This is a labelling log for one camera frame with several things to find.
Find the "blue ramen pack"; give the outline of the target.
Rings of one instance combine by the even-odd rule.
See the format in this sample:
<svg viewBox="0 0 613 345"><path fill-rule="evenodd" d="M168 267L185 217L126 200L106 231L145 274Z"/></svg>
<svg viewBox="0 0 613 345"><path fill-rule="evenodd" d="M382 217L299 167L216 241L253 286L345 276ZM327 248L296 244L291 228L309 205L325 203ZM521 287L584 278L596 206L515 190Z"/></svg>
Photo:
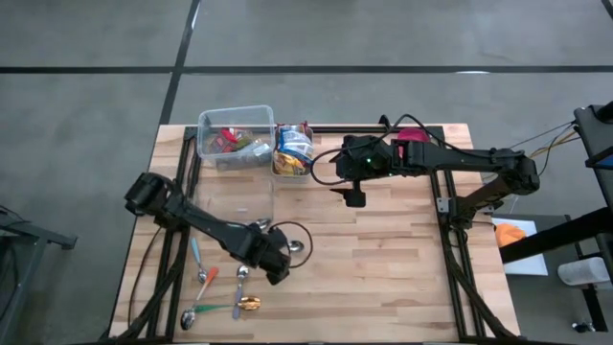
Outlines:
<svg viewBox="0 0 613 345"><path fill-rule="evenodd" d="M298 125L283 125L279 128L277 150L310 162L314 146L312 138L301 133Z"/></svg>

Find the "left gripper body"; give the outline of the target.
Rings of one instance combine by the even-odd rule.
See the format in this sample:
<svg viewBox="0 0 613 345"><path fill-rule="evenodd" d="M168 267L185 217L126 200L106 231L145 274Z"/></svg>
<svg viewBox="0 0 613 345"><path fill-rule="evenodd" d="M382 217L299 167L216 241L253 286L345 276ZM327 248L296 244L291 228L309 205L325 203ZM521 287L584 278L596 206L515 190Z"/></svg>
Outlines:
<svg viewBox="0 0 613 345"><path fill-rule="evenodd" d="M289 275L291 259L282 251L286 245L287 237L279 228L257 234L248 246L246 264L262 269L267 281L275 286Z"/></svg>

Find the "tall clear plastic bin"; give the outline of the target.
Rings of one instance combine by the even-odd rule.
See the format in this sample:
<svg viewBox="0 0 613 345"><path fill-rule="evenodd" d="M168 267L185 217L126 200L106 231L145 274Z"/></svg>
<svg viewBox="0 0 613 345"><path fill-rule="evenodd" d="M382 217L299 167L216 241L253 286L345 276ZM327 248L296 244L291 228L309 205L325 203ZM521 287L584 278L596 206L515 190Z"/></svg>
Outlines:
<svg viewBox="0 0 613 345"><path fill-rule="evenodd" d="M270 106L205 110L198 117L196 151L219 171L270 167L275 145Z"/></svg>

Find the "light blue handled spoon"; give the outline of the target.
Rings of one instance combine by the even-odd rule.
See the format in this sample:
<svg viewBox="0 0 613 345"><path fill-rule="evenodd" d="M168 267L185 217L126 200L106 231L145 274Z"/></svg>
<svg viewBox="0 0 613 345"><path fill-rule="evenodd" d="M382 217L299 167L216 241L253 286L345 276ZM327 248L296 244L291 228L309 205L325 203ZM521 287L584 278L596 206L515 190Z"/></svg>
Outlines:
<svg viewBox="0 0 613 345"><path fill-rule="evenodd" d="M191 247L198 267L197 279L201 284L204 284L208 278L208 272L202 264L199 245L196 238L191 238Z"/></svg>

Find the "red patterned paprika tin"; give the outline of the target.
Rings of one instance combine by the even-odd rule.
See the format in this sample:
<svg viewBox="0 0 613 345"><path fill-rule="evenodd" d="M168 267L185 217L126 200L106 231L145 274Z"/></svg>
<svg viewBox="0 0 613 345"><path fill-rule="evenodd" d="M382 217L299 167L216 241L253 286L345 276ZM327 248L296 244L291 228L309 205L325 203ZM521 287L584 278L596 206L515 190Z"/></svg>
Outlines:
<svg viewBox="0 0 613 345"><path fill-rule="evenodd" d="M223 127L219 133L224 141L223 152L228 153L237 150L237 131L232 127Z"/></svg>

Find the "yellow ramen pack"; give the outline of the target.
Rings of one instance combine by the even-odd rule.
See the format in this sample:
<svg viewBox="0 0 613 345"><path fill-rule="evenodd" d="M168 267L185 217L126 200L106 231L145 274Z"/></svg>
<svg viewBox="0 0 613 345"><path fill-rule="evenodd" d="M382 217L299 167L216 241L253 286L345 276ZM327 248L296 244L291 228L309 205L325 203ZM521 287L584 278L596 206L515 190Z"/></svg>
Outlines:
<svg viewBox="0 0 613 345"><path fill-rule="evenodd" d="M273 171L279 175L304 175L307 173L307 166L301 159L291 154L274 151Z"/></svg>

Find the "white paper sheet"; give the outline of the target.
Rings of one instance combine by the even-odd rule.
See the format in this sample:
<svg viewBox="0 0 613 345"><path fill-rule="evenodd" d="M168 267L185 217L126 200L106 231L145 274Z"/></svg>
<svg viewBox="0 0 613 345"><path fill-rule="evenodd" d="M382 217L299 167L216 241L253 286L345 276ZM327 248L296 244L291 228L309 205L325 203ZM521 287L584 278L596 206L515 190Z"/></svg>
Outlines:
<svg viewBox="0 0 613 345"><path fill-rule="evenodd" d="M523 230L526 235L532 236L537 233L533 220L521 220L511 218L493 218L492 222L498 226L502 224L512 225ZM532 275L548 276L549 272L545 263L544 256L537 254L526 259L522 259L509 264L504 264L505 273L508 275Z"/></svg>

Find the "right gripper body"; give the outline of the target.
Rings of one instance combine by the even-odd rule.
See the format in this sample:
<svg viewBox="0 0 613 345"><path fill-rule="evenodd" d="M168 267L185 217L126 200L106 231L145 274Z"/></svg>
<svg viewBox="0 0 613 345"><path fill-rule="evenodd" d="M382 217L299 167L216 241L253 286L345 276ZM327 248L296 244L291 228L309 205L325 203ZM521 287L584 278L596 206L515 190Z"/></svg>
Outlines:
<svg viewBox="0 0 613 345"><path fill-rule="evenodd" d="M398 175L392 167L392 146L373 135L346 135L333 163L336 175L352 184L346 189L354 189L353 195L343 198L353 208L366 206L366 194L360 187L362 181Z"/></svg>

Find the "white roll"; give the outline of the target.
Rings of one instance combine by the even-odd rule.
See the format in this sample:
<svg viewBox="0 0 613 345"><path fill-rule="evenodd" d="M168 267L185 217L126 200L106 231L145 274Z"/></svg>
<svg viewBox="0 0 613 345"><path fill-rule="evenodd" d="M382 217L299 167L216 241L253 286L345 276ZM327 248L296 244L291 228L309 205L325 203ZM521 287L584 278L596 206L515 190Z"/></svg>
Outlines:
<svg viewBox="0 0 613 345"><path fill-rule="evenodd" d="M561 264L557 268L557 275L565 285L571 287L610 281L605 262L601 257Z"/></svg>

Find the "orange object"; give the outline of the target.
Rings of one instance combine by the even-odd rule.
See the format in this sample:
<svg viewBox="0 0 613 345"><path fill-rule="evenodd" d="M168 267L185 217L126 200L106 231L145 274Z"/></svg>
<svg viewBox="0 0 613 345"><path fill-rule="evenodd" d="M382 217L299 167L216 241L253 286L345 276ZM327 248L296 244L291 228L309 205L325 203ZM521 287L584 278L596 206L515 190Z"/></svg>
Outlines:
<svg viewBox="0 0 613 345"><path fill-rule="evenodd" d="M494 234L499 247L519 242L527 237L524 230L509 223L497 224Z"/></svg>

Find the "black equipment stand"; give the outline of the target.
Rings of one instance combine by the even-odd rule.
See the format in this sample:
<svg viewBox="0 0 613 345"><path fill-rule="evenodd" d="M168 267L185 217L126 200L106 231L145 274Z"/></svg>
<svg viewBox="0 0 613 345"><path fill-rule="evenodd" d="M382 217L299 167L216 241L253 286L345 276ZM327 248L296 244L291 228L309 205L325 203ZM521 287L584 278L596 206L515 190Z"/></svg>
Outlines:
<svg viewBox="0 0 613 345"><path fill-rule="evenodd" d="M579 243L594 238L600 251L588 257L603 259L613 278L613 101L580 107L574 116L588 154L585 166L595 172L606 205L503 247L502 261L513 263L569 244L580 252Z"/></svg>

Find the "green handled spoon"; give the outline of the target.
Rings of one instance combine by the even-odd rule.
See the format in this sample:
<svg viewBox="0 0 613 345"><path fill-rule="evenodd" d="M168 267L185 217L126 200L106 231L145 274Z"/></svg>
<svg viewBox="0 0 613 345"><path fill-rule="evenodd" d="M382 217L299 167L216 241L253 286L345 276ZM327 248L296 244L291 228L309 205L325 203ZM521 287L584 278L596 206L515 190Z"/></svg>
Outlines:
<svg viewBox="0 0 613 345"><path fill-rule="evenodd" d="M195 305L184 310L180 318L180 327L183 331L189 330L198 313L215 311L223 308L228 308L228 305Z"/></svg>

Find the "small grey plastic bin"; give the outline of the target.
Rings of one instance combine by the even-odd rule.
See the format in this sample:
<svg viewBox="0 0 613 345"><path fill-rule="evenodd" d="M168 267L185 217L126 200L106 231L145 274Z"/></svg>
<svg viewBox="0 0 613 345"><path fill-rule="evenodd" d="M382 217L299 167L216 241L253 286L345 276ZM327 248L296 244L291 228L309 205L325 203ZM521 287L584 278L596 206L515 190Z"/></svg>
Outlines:
<svg viewBox="0 0 613 345"><path fill-rule="evenodd" d="M291 125L291 124L282 124L282 125L278 125L277 128L275 129L275 145L274 145L274 149L272 151L272 174L273 176L280 182L284 182L284 183L306 183L307 180L309 179L310 176L310 170L311 170L311 166L312 166L312 160L314 158L314 153L313 153L313 157L312 160L310 162L304 161L302 160L305 165L307 166L307 173L304 175L279 175L279 174L275 174L273 171L273 152L274 151L278 151L277 150L277 144L278 144L278 135L279 135L279 128L283 125Z"/></svg>

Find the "pink plastic bowl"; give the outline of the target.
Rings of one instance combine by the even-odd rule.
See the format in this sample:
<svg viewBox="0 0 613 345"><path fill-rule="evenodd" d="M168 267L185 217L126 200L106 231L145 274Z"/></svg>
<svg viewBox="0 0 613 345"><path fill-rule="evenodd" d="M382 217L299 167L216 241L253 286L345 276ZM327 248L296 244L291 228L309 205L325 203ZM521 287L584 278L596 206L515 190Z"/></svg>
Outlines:
<svg viewBox="0 0 613 345"><path fill-rule="evenodd" d="M403 141L403 142L423 142L423 143L428 143L431 141L427 132L418 127L403 128L397 134L397 140Z"/></svg>

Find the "orange handled spoon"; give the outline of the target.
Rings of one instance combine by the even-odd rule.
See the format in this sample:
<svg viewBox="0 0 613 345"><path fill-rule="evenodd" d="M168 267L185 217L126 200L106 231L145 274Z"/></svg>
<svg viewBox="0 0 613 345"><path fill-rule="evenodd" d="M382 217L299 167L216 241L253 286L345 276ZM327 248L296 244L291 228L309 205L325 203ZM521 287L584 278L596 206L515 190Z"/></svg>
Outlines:
<svg viewBox="0 0 613 345"><path fill-rule="evenodd" d="M218 274L218 268L215 266L209 270L206 270L202 267L198 269L197 278L198 278L198 282L201 284L201 288L199 292L196 294L195 302L198 302L202 298L205 290L212 283L213 279L216 277L217 274Z"/></svg>

